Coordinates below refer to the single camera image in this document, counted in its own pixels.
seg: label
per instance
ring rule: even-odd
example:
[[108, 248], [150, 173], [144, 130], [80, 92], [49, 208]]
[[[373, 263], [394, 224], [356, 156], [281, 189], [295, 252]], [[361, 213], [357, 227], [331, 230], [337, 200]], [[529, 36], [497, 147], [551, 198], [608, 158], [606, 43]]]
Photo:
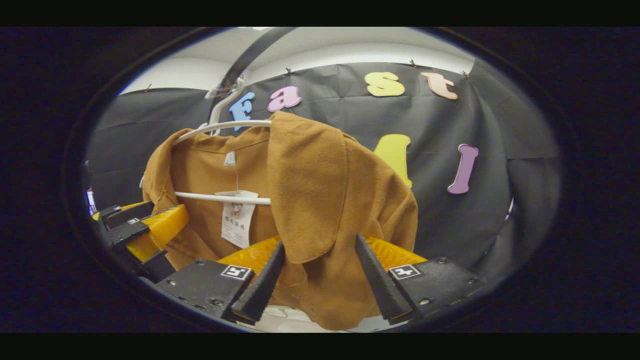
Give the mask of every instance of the label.
[[[219, 192], [216, 195], [237, 197], [258, 197], [257, 193], [246, 190]], [[254, 204], [240, 202], [225, 202], [222, 209], [222, 238], [245, 249], [249, 247], [249, 226], [255, 210]]]
[[225, 166], [232, 167], [236, 165], [236, 152], [228, 152], [227, 157], [225, 157]]

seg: hanger hook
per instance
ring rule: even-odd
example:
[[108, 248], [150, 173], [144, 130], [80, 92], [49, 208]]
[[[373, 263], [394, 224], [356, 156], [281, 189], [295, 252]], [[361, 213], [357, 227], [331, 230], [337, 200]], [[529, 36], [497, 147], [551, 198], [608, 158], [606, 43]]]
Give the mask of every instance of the hanger hook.
[[[231, 91], [231, 93], [226, 98], [222, 99], [218, 104], [216, 104], [213, 107], [213, 110], [211, 110], [211, 114], [209, 115], [209, 125], [217, 124], [220, 121], [220, 113], [222, 112], [222, 108], [224, 108], [228, 103], [230, 103], [233, 100], [235, 100], [240, 95], [240, 93], [242, 93], [242, 90], [244, 89], [245, 86], [246, 86], [246, 80], [245, 80], [244, 76], [240, 76], [236, 80], [235, 87], [230, 87], [230, 88], [224, 89], [224, 90]], [[213, 136], [217, 136], [218, 134], [220, 134], [220, 129], [217, 129], [215, 131], [215, 133], [213, 133], [212, 135]]]

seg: brown shirt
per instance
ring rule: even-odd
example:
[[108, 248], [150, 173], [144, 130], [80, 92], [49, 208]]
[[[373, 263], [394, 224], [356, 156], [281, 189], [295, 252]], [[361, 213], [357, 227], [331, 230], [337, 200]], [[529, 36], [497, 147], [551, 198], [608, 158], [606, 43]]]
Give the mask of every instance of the brown shirt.
[[[277, 111], [271, 128], [238, 137], [171, 135], [151, 155], [143, 197], [154, 213], [185, 204], [189, 224], [167, 243], [181, 269], [196, 258], [217, 260], [239, 250], [221, 237], [223, 203], [177, 198], [175, 192], [248, 190], [271, 198], [256, 205], [250, 243], [280, 235], [286, 261], [270, 304], [291, 306], [329, 330], [356, 327], [379, 314], [355, 253], [357, 233], [413, 250], [417, 204], [400, 177], [339, 129]], [[236, 169], [223, 166], [236, 152]]]

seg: yellow letter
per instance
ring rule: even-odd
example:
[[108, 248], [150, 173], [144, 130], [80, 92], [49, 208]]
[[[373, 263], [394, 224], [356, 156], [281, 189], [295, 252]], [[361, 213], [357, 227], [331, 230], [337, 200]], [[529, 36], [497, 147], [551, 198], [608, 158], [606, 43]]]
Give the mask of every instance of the yellow letter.
[[406, 173], [406, 147], [411, 143], [409, 136], [389, 134], [382, 136], [373, 153], [391, 166], [404, 183], [411, 187], [412, 182]]
[[369, 84], [367, 90], [373, 96], [398, 96], [404, 93], [404, 85], [398, 83], [398, 76], [391, 72], [370, 72], [364, 77]]

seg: colorful foam letter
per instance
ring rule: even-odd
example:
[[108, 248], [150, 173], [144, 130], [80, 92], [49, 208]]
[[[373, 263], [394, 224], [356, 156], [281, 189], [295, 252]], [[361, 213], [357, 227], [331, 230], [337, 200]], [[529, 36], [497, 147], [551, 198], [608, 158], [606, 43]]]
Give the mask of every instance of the colorful foam letter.
[[370, 72], [364, 77], [369, 84], [367, 90], [373, 96], [398, 96], [404, 93], [404, 85], [397, 82], [398, 76], [392, 72]]
[[298, 96], [297, 86], [285, 86], [271, 94], [270, 99], [273, 99], [273, 101], [269, 103], [267, 110], [272, 113], [282, 108], [296, 106], [302, 100], [302, 98]]
[[465, 143], [458, 147], [458, 152], [460, 153], [458, 174], [453, 184], [447, 188], [447, 191], [453, 194], [469, 191], [469, 178], [471, 178], [471, 171], [474, 168], [474, 162], [479, 154], [478, 149]]
[[420, 74], [427, 77], [429, 87], [434, 93], [451, 100], [458, 98], [458, 94], [450, 92], [447, 88], [447, 85], [455, 86], [453, 81], [445, 79], [442, 74], [437, 74], [435, 72], [421, 72]]
[[[248, 92], [246, 93], [245, 96], [240, 98], [240, 100], [236, 101], [235, 104], [229, 107], [229, 112], [233, 114], [234, 121], [251, 120], [251, 118], [245, 115], [244, 113], [251, 112], [252, 106], [251, 106], [250, 100], [253, 99], [254, 97], [255, 97], [255, 94], [253, 92]], [[240, 129], [240, 126], [234, 127], [234, 130], [238, 131], [238, 129]]]
[[389, 134], [380, 138], [376, 150], [373, 151], [391, 166], [409, 187], [413, 184], [406, 173], [406, 147], [410, 143], [409, 136]]

